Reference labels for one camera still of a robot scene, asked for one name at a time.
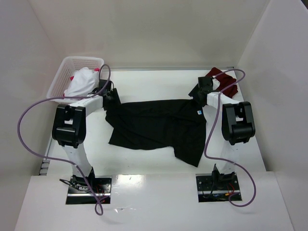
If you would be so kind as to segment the black t shirt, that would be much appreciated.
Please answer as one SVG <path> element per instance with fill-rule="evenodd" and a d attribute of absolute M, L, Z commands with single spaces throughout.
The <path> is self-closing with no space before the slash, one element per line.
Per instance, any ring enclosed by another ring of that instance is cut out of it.
<path fill-rule="evenodd" d="M 202 106 L 194 100 L 123 103 L 110 107 L 105 120 L 113 127 L 111 145 L 132 150 L 172 147 L 176 158 L 199 165 L 206 119 Z"/>

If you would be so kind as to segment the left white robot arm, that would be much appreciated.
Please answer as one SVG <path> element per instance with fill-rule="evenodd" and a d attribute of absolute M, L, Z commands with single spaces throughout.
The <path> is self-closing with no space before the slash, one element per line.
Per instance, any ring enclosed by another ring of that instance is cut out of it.
<path fill-rule="evenodd" d="M 100 80 L 99 86 L 87 98 L 56 108 L 52 138 L 58 142 L 73 162 L 71 185 L 87 187 L 86 181 L 94 188 L 97 184 L 94 169 L 87 159 L 84 148 L 86 117 L 109 106 L 120 105 L 117 89 L 112 81 Z"/>

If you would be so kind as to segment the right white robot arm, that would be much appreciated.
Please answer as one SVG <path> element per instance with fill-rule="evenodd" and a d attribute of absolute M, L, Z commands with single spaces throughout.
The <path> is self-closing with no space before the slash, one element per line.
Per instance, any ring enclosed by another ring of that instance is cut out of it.
<path fill-rule="evenodd" d="M 234 100 L 218 88 L 221 83 L 216 76 L 198 78 L 198 84 L 189 93 L 199 105 L 211 106 L 217 110 L 213 126 L 205 142 L 205 157 L 212 160 L 226 162 L 225 167 L 214 166 L 212 171 L 213 187 L 220 188 L 231 183 L 235 177 L 234 166 L 237 165 L 240 144 L 245 144 L 255 135 L 256 128 L 250 102 Z M 225 140 L 219 157 L 211 157 L 207 149 L 211 136 L 221 116 L 221 133 Z"/>

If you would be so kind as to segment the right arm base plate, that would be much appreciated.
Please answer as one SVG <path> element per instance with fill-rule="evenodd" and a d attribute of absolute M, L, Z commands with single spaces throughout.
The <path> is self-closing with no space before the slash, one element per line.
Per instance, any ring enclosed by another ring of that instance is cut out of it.
<path fill-rule="evenodd" d="M 214 184 L 211 174 L 197 174 L 196 185 L 198 201 L 203 202 L 227 202 L 231 195 L 231 201 L 241 201 L 241 193 L 238 178 L 235 175 L 232 180 Z"/>

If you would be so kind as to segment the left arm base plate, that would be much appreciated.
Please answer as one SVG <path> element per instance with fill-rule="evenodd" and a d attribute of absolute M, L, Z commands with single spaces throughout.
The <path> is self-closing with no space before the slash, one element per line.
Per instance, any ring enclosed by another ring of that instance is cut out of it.
<path fill-rule="evenodd" d="M 85 183 L 77 183 L 71 177 L 70 180 L 60 179 L 61 182 L 68 185 L 66 196 L 66 205 L 93 205 L 96 204 L 96 199 Z M 111 200 L 111 176 L 96 176 L 92 187 L 96 196 L 102 204 L 110 204 Z"/>

